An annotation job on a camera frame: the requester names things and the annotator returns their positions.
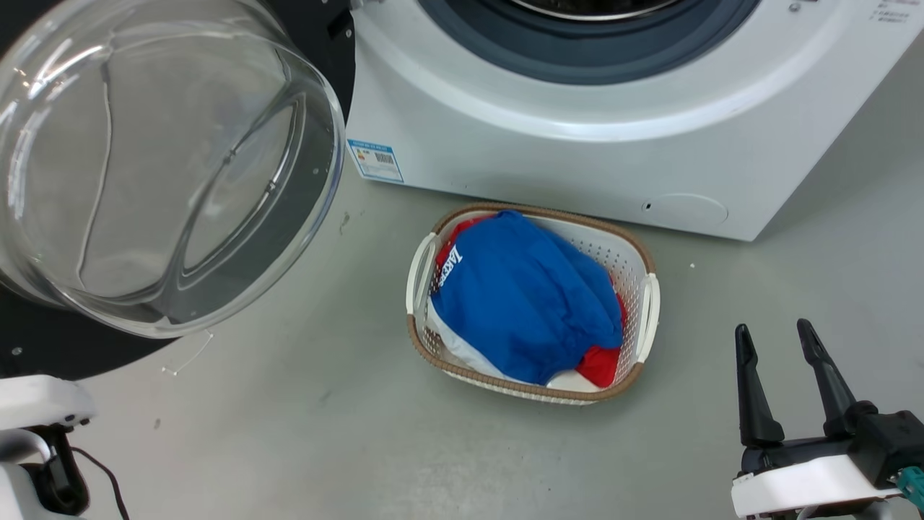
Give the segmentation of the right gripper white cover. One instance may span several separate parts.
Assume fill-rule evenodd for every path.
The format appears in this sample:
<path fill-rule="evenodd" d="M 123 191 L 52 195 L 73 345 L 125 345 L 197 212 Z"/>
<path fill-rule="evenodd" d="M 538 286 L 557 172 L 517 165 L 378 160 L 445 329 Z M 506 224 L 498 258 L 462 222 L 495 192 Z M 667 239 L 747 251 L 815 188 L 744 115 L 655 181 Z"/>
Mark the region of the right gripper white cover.
<path fill-rule="evenodd" d="M 745 451 L 731 487 L 743 520 L 894 520 L 889 501 L 903 498 L 898 471 L 924 469 L 924 421 L 902 410 L 884 414 L 858 401 L 819 334 L 796 322 L 806 362 L 823 404 L 825 435 L 785 440 L 758 373 L 746 324 L 735 328 L 740 441 Z"/>

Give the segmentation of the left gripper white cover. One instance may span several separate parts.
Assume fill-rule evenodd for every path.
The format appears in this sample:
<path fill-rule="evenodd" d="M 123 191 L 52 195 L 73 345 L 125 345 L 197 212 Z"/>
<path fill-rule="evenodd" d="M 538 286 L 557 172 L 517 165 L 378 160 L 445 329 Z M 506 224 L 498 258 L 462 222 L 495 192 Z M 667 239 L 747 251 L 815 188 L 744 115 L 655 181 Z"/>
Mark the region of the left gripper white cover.
<path fill-rule="evenodd" d="M 0 520 L 83 520 L 90 494 L 67 436 L 96 412 L 77 382 L 0 379 Z"/>

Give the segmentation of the round glass washer door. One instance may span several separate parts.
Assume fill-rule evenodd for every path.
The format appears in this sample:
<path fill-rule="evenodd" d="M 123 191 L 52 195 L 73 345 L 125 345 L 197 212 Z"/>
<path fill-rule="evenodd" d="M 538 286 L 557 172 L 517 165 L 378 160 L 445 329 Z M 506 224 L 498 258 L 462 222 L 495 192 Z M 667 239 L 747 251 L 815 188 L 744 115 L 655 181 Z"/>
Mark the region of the round glass washer door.
<path fill-rule="evenodd" d="M 230 319 L 336 197 L 351 0 L 0 0 L 0 379 Z"/>

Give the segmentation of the teal right gripper connector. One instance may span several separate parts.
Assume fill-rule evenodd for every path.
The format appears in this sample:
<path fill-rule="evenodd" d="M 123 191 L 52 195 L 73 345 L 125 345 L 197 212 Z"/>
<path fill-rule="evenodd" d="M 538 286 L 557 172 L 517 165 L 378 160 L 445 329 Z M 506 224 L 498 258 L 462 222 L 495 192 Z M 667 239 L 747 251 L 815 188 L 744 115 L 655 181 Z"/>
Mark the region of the teal right gripper connector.
<path fill-rule="evenodd" d="M 905 500 L 914 504 L 921 520 L 924 520 L 924 469 L 905 467 L 898 471 L 897 488 Z"/>

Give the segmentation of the white front-load washing machine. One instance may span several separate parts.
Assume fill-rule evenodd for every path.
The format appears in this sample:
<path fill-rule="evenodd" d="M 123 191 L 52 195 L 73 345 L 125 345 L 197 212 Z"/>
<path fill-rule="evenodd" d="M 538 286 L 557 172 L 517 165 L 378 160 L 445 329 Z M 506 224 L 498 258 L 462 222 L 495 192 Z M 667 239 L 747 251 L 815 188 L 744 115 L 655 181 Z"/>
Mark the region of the white front-load washing machine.
<path fill-rule="evenodd" d="M 684 192 L 752 241 L 924 32 L 869 0 L 379 0 L 346 135 L 405 186 L 649 226 Z"/>

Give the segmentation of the white woven-rim laundry basket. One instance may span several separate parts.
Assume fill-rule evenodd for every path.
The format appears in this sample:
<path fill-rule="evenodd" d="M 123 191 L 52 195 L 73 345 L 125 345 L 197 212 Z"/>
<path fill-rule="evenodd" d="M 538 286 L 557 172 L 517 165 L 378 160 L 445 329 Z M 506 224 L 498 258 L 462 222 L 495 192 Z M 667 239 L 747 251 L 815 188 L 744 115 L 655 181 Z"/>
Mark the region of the white woven-rim laundry basket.
<path fill-rule="evenodd" d="M 502 210 L 518 211 L 535 225 L 570 241 L 578 250 L 603 264 L 611 275 L 615 292 L 626 306 L 627 322 L 624 345 L 610 386 L 596 391 L 577 391 L 571 387 L 538 387 L 484 375 L 451 360 L 439 335 L 427 325 L 427 299 L 437 287 L 436 253 L 458 224 Z M 624 394 L 642 374 L 659 326 L 661 289 L 653 257 L 643 242 L 626 228 L 542 207 L 475 203 L 449 212 L 420 241 L 407 273 L 405 309 L 410 342 L 425 361 L 446 375 L 515 398 L 588 406 Z"/>

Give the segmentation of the round filter cover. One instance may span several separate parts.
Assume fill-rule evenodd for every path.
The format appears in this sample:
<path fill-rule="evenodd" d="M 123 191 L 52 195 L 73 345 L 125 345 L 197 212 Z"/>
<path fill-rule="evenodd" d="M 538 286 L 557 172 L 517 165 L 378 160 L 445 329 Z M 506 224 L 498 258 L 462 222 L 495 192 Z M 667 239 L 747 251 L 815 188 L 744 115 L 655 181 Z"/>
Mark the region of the round filter cover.
<path fill-rule="evenodd" d="M 642 205 L 650 223 L 666 228 L 713 228 L 727 220 L 728 209 L 699 194 L 661 194 Z"/>

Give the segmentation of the grey text sticker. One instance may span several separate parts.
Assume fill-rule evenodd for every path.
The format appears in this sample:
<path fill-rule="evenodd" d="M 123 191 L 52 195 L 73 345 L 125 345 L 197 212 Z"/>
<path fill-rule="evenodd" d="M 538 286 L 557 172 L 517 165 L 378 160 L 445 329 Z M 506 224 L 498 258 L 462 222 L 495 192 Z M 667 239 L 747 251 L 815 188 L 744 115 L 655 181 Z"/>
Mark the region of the grey text sticker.
<path fill-rule="evenodd" d="M 874 4 L 868 19 L 870 21 L 904 25 L 914 19 L 924 0 L 869 0 Z"/>

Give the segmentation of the blue energy label sticker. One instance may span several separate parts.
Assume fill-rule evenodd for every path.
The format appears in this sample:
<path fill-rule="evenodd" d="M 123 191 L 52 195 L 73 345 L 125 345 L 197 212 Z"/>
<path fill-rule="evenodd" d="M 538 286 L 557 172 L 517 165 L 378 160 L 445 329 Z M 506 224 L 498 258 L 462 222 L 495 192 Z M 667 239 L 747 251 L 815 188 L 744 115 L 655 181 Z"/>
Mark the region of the blue energy label sticker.
<path fill-rule="evenodd" d="M 404 184 L 393 148 L 360 139 L 347 139 L 359 174 L 366 180 Z"/>

